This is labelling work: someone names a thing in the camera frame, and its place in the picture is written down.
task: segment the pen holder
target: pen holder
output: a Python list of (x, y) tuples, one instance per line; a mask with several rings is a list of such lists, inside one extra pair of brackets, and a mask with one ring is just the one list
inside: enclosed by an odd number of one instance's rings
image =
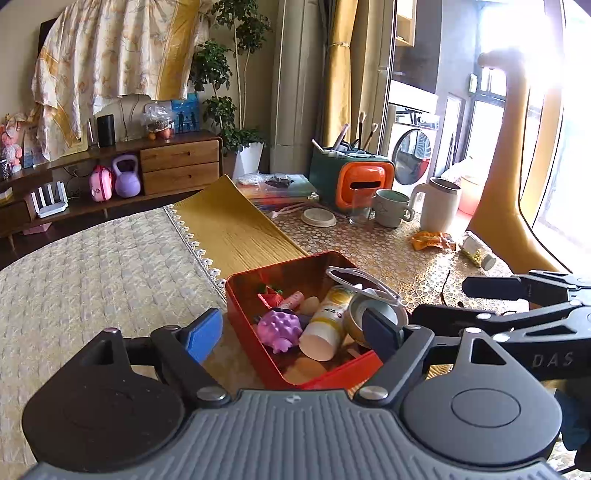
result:
[(347, 213), (356, 189), (390, 189), (394, 164), (386, 157), (364, 151), (336, 152), (314, 149), (310, 182), (327, 206)]

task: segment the beige rug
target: beige rug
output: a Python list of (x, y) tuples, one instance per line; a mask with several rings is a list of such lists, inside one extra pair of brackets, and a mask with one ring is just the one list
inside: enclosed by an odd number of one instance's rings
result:
[[(209, 262), (182, 230), (164, 209), (137, 213), (0, 271), (1, 479), (35, 463), (21, 431), (25, 403), (95, 334), (116, 326), (124, 336), (145, 336), (187, 325), (209, 307), (225, 309), (223, 289), (206, 274)], [(237, 345), (228, 336), (233, 331), (225, 328), (222, 349), (227, 341)]]

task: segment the green mug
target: green mug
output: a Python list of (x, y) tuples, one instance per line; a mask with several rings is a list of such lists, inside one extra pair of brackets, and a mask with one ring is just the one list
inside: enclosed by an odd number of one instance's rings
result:
[(375, 193), (375, 221), (388, 228), (396, 228), (402, 221), (411, 222), (414, 210), (408, 208), (410, 199), (395, 190), (381, 189)]

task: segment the red box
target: red box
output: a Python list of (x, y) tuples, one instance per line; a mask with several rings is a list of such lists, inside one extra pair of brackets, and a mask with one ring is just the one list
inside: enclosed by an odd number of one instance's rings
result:
[(316, 296), (322, 301), (328, 290), (335, 285), (335, 282), (326, 275), (326, 269), (329, 266), (349, 268), (356, 265), (338, 252), (323, 252), (237, 273), (226, 282), (228, 318), (256, 372), (269, 389), (349, 389), (367, 380), (382, 366), (377, 355), (369, 351), (338, 366), (335, 366), (332, 361), (319, 362), (322, 366), (330, 364), (327, 367), (330, 370), (312, 380), (295, 384), (283, 376), (281, 364), (285, 366), (289, 362), (295, 362), (296, 359), (305, 357), (303, 353), (293, 348), (287, 353), (274, 355), (259, 341), (251, 321), (255, 316), (266, 313), (265, 307), (256, 296), (260, 286), (281, 288), (285, 296), (299, 290), (306, 298)]

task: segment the air conditioner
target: air conditioner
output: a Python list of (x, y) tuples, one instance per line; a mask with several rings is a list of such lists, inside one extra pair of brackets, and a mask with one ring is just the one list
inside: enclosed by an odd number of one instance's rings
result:
[(307, 174), (323, 81), (318, 1), (280, 0), (276, 25), (271, 172)]

